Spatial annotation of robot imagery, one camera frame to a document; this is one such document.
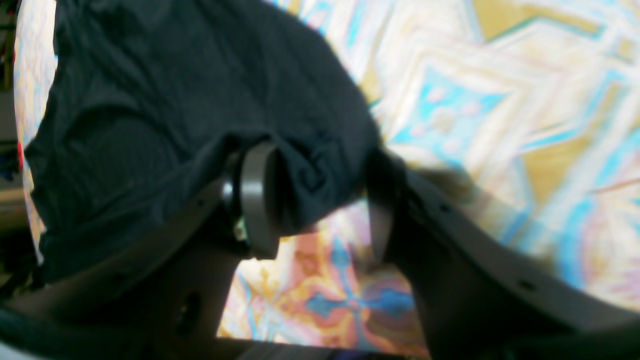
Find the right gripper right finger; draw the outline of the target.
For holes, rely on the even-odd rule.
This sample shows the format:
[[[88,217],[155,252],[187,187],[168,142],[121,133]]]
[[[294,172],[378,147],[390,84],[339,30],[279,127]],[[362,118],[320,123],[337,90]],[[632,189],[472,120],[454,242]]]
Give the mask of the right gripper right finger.
[[[408,280],[434,360],[637,360],[639,314],[505,248],[397,156],[366,165],[374,258]]]

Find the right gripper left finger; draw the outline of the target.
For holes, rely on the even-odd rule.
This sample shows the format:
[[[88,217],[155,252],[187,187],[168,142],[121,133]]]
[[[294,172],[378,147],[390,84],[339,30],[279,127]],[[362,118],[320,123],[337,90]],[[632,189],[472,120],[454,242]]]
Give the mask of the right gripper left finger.
[[[1,358],[235,360],[249,341],[217,338],[240,261],[274,259],[278,152],[228,158],[172,219],[91,268],[1,305]]]

